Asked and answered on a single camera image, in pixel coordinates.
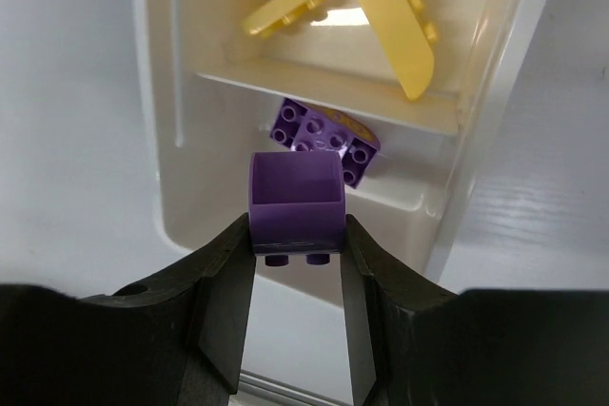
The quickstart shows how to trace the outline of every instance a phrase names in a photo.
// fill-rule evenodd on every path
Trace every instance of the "white surface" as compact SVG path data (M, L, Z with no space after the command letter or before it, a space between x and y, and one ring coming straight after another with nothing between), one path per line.
M178 260L151 216L130 0L0 0L0 17L0 281L88 296ZM255 281L244 366L348 400L341 309L283 293L280 315L277 287Z
M363 94L360 87L355 87L357 90L352 87L351 92L345 90L352 85L347 80L335 81L342 77L334 75L328 79L320 76L322 70L299 67L315 64L310 60L286 64L267 59L275 56L273 53L279 52L279 48L286 51L286 43L292 43L289 37L278 35L268 42L270 47L275 43L278 48L270 54L263 53L264 65L263 61L248 61L246 58L252 57L249 52L258 49L238 27L257 1L261 0L134 0L147 135L153 151L151 175L158 179L155 218L162 236L182 251L209 242L247 211L247 165L251 153L281 150L268 139L280 96L222 83L230 79L226 74L214 73L215 80L219 80L215 81L200 78L199 72L204 68L224 68L234 76L235 72L254 66L256 71L265 70L264 78L277 79L284 85L294 84L306 73L311 78L308 90L318 94L340 91L344 95L350 93L349 99L354 101L358 94ZM452 11L452 7L438 2L442 14ZM485 106L490 89L495 90L490 93L494 103L505 103L543 6L543 0L457 0L457 3L467 6L453 18L462 23L462 28L456 28L454 36L438 46L443 57L446 56L442 49L446 48L442 47L461 50L456 54L458 58L447 61L456 73L450 76L455 80L446 82L443 89L450 91L455 89L454 85L459 86L452 115L456 120L459 100L462 132L457 138L445 138L384 122L378 119L383 116L368 110L372 114L359 120L377 133L382 148L360 187L355 191L349 189L347 196L347 210L365 224L385 249L419 272L427 264L438 221L453 188L451 177L458 176L461 168L461 145L467 134L475 131L476 110ZM515 14L521 5L526 6L526 14ZM313 38L330 40L341 34L342 29L352 29L330 27L315 31L319 28L311 24L301 28L302 35L294 32L292 38L294 43L300 43L299 47ZM440 22L440 29L442 24L450 27L452 23ZM516 30L518 36L511 36L511 30ZM344 47L342 39L337 44ZM504 46L509 52L503 52ZM342 58L349 60L349 56L347 53ZM376 68L375 58L370 59L365 65ZM377 84L366 84L369 94L386 93ZM252 82L249 85L260 86ZM416 113L411 112L419 121L437 114L433 112L433 103L427 105L421 100L419 104ZM367 105L383 106L383 100ZM491 140L492 136L486 137L487 142ZM473 172L475 165L475 161L470 161L469 170ZM314 290L313 295L340 303L338 288L320 289L315 282L303 281L302 265L294 262L289 273L282 271L279 280L307 293ZM331 276L336 266L325 270ZM259 271L273 279L280 276L264 267Z
M609 0L548 0L442 275L609 287Z

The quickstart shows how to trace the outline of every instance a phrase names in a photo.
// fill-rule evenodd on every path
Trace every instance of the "purple lego brick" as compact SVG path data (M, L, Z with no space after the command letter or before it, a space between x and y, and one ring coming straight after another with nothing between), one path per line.
M292 151L336 151L344 183L355 188L381 149L369 128L340 111L284 99L271 138Z
M341 158L332 151L254 153L249 169L249 232L254 254L283 266L289 254L326 264L344 243Z

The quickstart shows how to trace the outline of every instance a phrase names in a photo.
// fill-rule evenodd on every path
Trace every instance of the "white plastic bin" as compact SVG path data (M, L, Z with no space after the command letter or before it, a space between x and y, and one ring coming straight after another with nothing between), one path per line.
M247 210L249 157L282 150L268 131L287 95L344 110L378 135L381 153L358 190L347 188L347 210L423 272L434 240L452 242L545 0L424 0L441 41L416 103L356 0L326 0L265 41L245 37L241 20L264 1L134 0L159 230L191 251ZM303 267L261 273L338 300L340 289L300 280Z

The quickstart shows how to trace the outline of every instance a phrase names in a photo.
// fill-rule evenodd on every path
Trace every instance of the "hollow purple block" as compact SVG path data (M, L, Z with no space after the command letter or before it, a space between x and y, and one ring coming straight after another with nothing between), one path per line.
M341 157L334 151L257 152L249 169L249 232L254 254L283 266L307 254L326 264L344 243Z
M353 188L381 149L374 133L350 116L292 99L284 99L270 137L292 151L338 152L344 183Z

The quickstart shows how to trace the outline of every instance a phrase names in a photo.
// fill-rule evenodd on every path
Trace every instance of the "purple toy block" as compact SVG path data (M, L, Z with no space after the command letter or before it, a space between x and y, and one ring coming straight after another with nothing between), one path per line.
M356 188L374 155L377 137L340 111L284 99L270 137L292 151L336 151L343 163L344 183Z
M249 168L249 232L254 254L269 266L288 254L309 264L330 262L344 243L341 158L332 151L257 152Z

